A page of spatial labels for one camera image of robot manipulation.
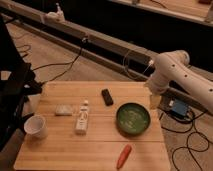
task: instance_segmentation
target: cable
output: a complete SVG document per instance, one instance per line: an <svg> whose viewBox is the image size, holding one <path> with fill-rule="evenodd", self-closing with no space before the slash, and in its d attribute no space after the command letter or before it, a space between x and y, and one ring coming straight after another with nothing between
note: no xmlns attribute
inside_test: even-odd
<svg viewBox="0 0 213 171"><path fill-rule="evenodd" d="M39 66L39 67L37 67L37 68L34 68L34 69L32 69L32 70L33 70L33 71L36 71L36 70L39 70L39 69L42 69L42 68L46 68L46 67L50 67L50 66L70 65L70 64L72 64L73 62L75 62L75 61L77 60L76 58L78 58L78 57L80 56L80 54L81 54L81 52L82 52L82 49L83 49L83 48L81 47L80 50L79 50L78 55L75 57L74 60L72 60L72 61L70 61L70 62L46 64L46 65L42 65L42 66Z"/></svg>
<svg viewBox="0 0 213 171"><path fill-rule="evenodd" d="M22 46L16 46L17 49L23 48L23 47L27 47L25 50L19 50L19 52L28 52L29 50L31 50L31 45L22 45Z"/></svg>
<svg viewBox="0 0 213 171"><path fill-rule="evenodd" d="M83 47L81 46L77 56L75 57L74 60L70 61L70 62L65 62L65 63L53 63L53 64L47 64L47 65L43 65L43 66L40 66L40 67L37 67L35 69L33 69L33 71L35 70L38 70L38 69L41 69L41 68L45 68L45 67L49 67L49 66L57 66L57 65L70 65L68 69L66 69L64 72L56 75L55 77L53 77L52 79L48 80L48 81L53 81L59 77L61 77L62 75L64 75L65 73L67 73L73 66L73 64L77 61L77 59L80 57L81 53L82 53L82 50L83 50Z"/></svg>
<svg viewBox="0 0 213 171"><path fill-rule="evenodd" d="M190 127L190 129L188 129L188 131L185 131L185 133L186 133L186 132L189 132L192 128L194 128L195 131L194 131L194 132L191 132L191 133L187 136L187 139L186 139L186 146L178 147L178 148L176 148L176 149L172 152L172 163L173 163L175 169L179 171L180 169L178 168L178 166L177 166L176 163L175 163L175 154L176 154L177 151L179 151L179 150L181 150L181 149L187 149L188 152L189 152L189 154L191 155L192 159L195 161L196 165L199 167L199 169L200 169L201 171L203 171L201 165L199 164L199 162L198 162L197 159L195 158L193 152L199 152L199 153L200 153L200 152L205 152L205 151L207 151L207 150L209 149L210 144L213 145L213 142L210 141L210 140L207 138L207 136L206 136L205 134L203 134L202 132L198 131L198 129L196 128L196 122L195 122L195 121L196 121L198 118L202 117L207 111L204 111L204 112L200 113L200 114L199 114L198 116L196 116L196 117L195 117L194 111L193 111L192 109L190 109L190 112L192 113L192 116L193 116L193 118L191 119L191 127ZM180 131L170 130L170 129L167 129L167 128L166 128L166 130L171 131L171 132L175 132L175 133L180 133ZM203 149L195 149L195 148L190 147L190 144L189 144L190 138L191 138L193 135L195 135L195 134L198 134L203 140L206 141L207 146L206 146L205 148L203 148Z"/></svg>
<svg viewBox="0 0 213 171"><path fill-rule="evenodd" d="M156 4L159 4L160 6L162 6L163 8L165 8L165 9L168 9L163 3L161 3L161 2L158 2L158 1L156 1L156 0L150 0L151 2L154 2L154 3L156 3Z"/></svg>
<svg viewBox="0 0 213 171"><path fill-rule="evenodd" d="M128 51L127 51L127 53L124 55L124 57L123 57L123 67L124 67L124 72L127 74L127 76L129 77L129 78L131 78L132 80L137 80L137 79L139 79L139 78L141 78L142 76L137 76L137 77L134 77L134 76L132 76L131 74L130 74L130 72L129 72L129 64L130 64L130 60L129 60L129 58L127 57L133 50L138 50L138 49L141 49L142 47L139 47L139 48L135 48L135 49L128 49ZM152 62L150 62L149 63L149 65L147 66L147 68L143 71L143 74L150 68L150 66L152 66L153 65L153 63Z"/></svg>

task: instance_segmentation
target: white cup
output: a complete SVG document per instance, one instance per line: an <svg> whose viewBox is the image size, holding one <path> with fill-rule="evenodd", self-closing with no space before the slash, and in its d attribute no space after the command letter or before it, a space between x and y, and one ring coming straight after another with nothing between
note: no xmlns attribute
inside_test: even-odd
<svg viewBox="0 0 213 171"><path fill-rule="evenodd" d="M47 128L45 118L41 115L30 117L24 124L24 130L27 134L39 139L47 137Z"/></svg>

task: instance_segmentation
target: toy carrot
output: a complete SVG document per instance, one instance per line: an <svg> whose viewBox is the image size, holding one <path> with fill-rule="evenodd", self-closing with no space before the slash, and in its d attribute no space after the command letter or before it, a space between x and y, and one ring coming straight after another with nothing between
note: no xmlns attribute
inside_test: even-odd
<svg viewBox="0 0 213 171"><path fill-rule="evenodd" d="M118 158L117 169L120 169L123 166L131 151L132 147L129 144L124 147Z"/></svg>

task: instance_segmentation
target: white robotic arm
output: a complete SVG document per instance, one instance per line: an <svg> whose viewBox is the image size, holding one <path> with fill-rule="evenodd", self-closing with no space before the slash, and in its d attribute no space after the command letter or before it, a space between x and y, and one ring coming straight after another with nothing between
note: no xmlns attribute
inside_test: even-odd
<svg viewBox="0 0 213 171"><path fill-rule="evenodd" d="M188 63L189 55L183 50L157 55L148 87L153 94L162 94L173 80L213 114L213 83L189 70Z"/></svg>

